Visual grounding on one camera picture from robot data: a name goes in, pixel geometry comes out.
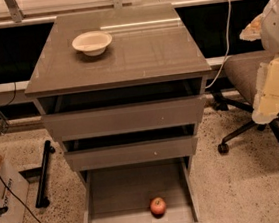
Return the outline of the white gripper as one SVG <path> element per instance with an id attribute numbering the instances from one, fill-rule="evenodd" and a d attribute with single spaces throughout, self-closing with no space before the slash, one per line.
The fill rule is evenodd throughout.
<path id="1" fill-rule="evenodd" d="M 240 33 L 240 39 L 255 41 L 261 38 L 265 50 L 279 52 L 279 0 L 270 0 L 264 11 Z M 252 120 L 269 124 L 279 115 L 279 56 L 269 63 L 261 62 L 256 75 Z"/>

